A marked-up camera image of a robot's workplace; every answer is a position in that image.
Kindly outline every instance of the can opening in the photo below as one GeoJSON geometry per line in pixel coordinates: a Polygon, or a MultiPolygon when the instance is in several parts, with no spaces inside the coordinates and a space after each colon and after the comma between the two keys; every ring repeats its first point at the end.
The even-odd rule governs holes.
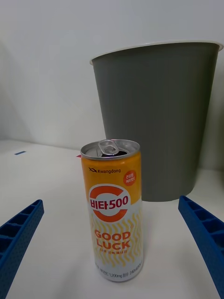
{"type": "MultiPolygon", "coordinates": [[[[113,157],[123,156],[123,155],[126,155],[126,154],[127,154],[126,151],[120,150],[117,154],[113,155],[113,157]]],[[[101,157],[109,157],[109,155],[102,154],[101,157]]]]}

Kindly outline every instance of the blue plastic object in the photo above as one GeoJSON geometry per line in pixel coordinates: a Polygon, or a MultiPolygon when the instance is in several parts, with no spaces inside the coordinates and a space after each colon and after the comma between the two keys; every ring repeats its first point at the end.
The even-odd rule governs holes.
{"type": "Polygon", "coordinates": [[[39,199],[0,227],[0,299],[7,296],[43,213],[39,199]]]}
{"type": "Polygon", "coordinates": [[[186,196],[180,197],[178,209],[224,299],[224,223],[186,196]]]}

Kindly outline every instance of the kwangdong logo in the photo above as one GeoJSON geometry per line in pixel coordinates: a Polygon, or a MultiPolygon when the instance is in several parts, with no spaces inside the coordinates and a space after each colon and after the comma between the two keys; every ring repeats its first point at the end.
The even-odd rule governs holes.
{"type": "Polygon", "coordinates": [[[97,172],[94,168],[90,168],[90,167],[89,167],[89,169],[90,169],[90,171],[92,171],[92,172],[97,172]]]}
{"type": "Polygon", "coordinates": [[[102,170],[102,169],[95,169],[95,168],[91,168],[89,167],[89,170],[92,172],[96,172],[96,173],[120,173],[120,169],[106,169],[106,170],[102,170]]]}

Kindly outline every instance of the vita500 logo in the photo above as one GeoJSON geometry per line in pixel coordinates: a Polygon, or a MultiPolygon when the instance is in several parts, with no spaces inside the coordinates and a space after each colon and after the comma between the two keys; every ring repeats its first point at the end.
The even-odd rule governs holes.
{"type": "Polygon", "coordinates": [[[89,203],[100,220],[116,222],[127,213],[131,198],[128,191],[121,186],[99,184],[90,189],[89,203]]]}

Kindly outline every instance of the beverage can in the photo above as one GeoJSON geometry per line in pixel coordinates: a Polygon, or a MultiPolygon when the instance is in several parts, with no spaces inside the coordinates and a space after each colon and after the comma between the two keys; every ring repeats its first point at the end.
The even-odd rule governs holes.
{"type": "Polygon", "coordinates": [[[96,267],[108,280],[129,280],[143,265],[140,146],[102,140],[81,155],[96,267]]]}

